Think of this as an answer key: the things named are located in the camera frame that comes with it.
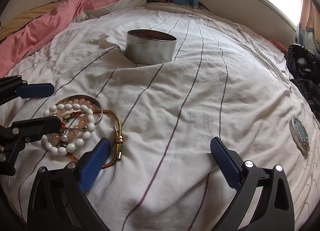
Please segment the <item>black jacket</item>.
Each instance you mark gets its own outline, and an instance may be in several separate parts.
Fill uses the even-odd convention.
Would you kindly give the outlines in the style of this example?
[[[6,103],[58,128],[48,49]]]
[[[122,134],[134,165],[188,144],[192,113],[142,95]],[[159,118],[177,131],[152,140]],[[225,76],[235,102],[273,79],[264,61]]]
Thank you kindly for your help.
[[[319,54],[299,44],[291,44],[285,54],[286,66],[293,76],[291,82],[299,89],[319,121]]]

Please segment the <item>decorated round tin lid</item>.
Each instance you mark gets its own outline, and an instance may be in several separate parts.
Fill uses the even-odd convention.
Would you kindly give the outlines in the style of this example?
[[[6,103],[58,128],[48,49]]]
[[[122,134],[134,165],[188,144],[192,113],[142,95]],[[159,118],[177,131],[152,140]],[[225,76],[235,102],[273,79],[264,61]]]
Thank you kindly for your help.
[[[308,154],[311,145],[308,133],[302,122],[298,118],[293,117],[289,122],[289,128],[297,148],[303,155]]]

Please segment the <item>peach tree print curtain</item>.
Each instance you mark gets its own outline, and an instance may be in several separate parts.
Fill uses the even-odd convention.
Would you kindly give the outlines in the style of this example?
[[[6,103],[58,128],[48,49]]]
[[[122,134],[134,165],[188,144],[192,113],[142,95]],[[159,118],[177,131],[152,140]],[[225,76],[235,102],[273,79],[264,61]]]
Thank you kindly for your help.
[[[300,21],[297,25],[295,41],[319,55],[319,11],[312,0],[302,0]]]

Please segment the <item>pink blanket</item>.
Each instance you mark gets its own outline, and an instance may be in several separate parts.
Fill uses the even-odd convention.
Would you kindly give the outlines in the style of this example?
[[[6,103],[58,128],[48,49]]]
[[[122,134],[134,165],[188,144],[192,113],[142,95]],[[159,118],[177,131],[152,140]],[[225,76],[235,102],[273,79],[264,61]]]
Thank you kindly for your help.
[[[22,26],[1,41],[1,77],[19,63],[32,51],[48,44],[55,35],[63,31],[72,20],[83,15],[85,11],[97,11],[109,7],[119,0],[67,0],[55,4],[47,12]]]

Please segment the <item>round silver metal tin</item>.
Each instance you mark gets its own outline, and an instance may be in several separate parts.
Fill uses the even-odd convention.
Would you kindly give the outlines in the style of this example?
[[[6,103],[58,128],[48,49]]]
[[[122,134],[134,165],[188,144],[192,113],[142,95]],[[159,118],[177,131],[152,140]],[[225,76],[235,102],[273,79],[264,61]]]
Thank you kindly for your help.
[[[124,55],[131,62],[156,65],[172,61],[177,38],[168,33],[134,29],[126,34]]]

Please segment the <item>white striped bed sheet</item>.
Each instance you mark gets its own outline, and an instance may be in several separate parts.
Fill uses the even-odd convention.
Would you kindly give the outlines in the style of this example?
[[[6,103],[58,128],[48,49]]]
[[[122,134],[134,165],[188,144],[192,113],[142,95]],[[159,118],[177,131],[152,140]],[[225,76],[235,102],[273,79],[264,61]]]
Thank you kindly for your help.
[[[141,65],[125,57],[129,30],[177,38],[172,61]],[[111,230],[210,230],[230,204],[210,140],[258,167],[283,166],[295,230],[319,202],[319,123],[290,81],[284,55],[249,28],[185,5],[119,0],[85,11],[5,76],[50,82],[49,98],[1,107],[1,124],[37,118],[71,95],[96,98],[123,124],[123,157],[87,194]],[[289,128],[298,118],[310,152]]]

